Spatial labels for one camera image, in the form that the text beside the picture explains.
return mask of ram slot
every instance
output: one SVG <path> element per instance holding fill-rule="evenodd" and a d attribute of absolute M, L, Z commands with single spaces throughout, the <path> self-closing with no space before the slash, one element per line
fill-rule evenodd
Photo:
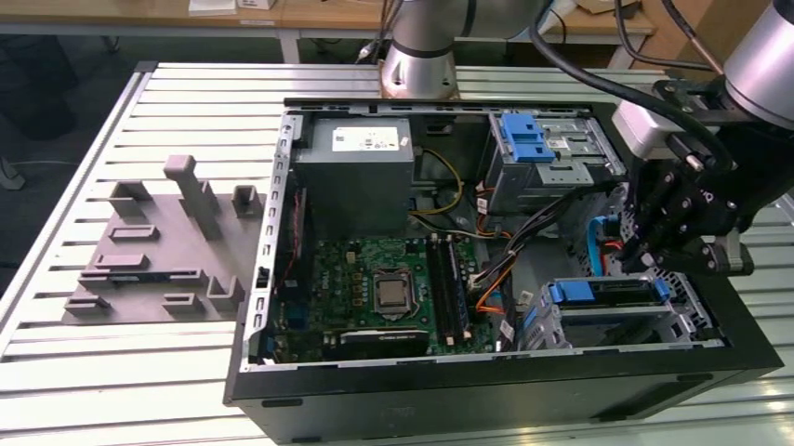
<path fill-rule="evenodd" d="M 425 240 L 427 270 L 431 277 L 432 312 L 437 342 L 452 346 L 455 341 L 453 313 L 449 312 L 449 283 L 445 280 L 445 251 L 436 238 Z"/>
<path fill-rule="evenodd" d="M 453 243 L 447 242 L 447 249 L 449 251 L 449 265 L 452 272 L 452 294 L 455 302 L 455 315 L 457 317 L 455 326 L 457 327 L 459 336 L 463 339 L 471 338 L 471 332 L 468 331 L 468 309 L 467 309 L 467 289 L 460 278 L 460 271 L 457 270 L 457 255 L 455 254 Z"/>

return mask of gray power supply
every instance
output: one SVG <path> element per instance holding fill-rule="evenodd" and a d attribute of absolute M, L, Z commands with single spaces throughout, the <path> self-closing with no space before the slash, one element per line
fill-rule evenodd
<path fill-rule="evenodd" d="M 318 119 L 293 166 L 320 239 L 404 231 L 413 177 L 407 119 Z"/>

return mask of slotted metal table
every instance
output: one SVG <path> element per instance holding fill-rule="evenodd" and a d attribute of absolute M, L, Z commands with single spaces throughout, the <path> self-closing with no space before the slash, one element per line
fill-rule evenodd
<path fill-rule="evenodd" d="M 645 85 L 660 72 L 605 71 Z M 464 99 L 613 100 L 547 69 L 460 67 Z M 160 63 L 132 75 L 74 178 L 0 300 L 1 446 L 268 444 L 237 409 L 220 404 L 232 322 L 64 326 L 74 290 L 113 208 L 114 182 L 144 179 L 177 193 L 161 162 L 192 154 L 212 190 L 268 189 L 286 97 L 374 98 L 374 68 Z M 723 387 L 631 424 L 551 426 L 381 439 L 368 443 L 794 443 L 794 227 L 787 200 L 744 236 L 757 270 L 732 280 L 786 363 L 764 379 Z"/>

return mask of green motherboard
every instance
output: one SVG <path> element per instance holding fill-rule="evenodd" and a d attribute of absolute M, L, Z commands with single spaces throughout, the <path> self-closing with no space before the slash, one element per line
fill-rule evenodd
<path fill-rule="evenodd" d="M 449 245 L 457 260 L 459 278 L 464 281 L 476 266 L 472 243 L 460 239 Z M 391 297 L 376 295 L 393 286 L 384 287 L 378 281 L 388 281 L 389 285 L 401 282 L 408 288 L 404 291 L 411 298 L 401 301 L 405 306 L 396 313 L 382 306 Z M 309 301 L 281 304 L 281 325 L 288 329 L 276 340 L 285 350 L 282 361 L 322 361 L 322 342 L 329 334 L 388 328 L 427 331 L 427 355 L 491 351 L 487 321 L 469 325 L 469 338 L 463 342 L 451 345 L 445 339 L 439 339 L 432 296 L 424 239 L 318 242 L 313 253 Z"/>

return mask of blue drive bay latch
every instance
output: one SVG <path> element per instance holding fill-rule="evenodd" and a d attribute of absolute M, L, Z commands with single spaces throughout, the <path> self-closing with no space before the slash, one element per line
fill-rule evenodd
<path fill-rule="evenodd" d="M 501 133 L 516 163 L 549 163 L 556 159 L 555 153 L 545 146 L 543 129 L 531 114 L 503 114 Z"/>

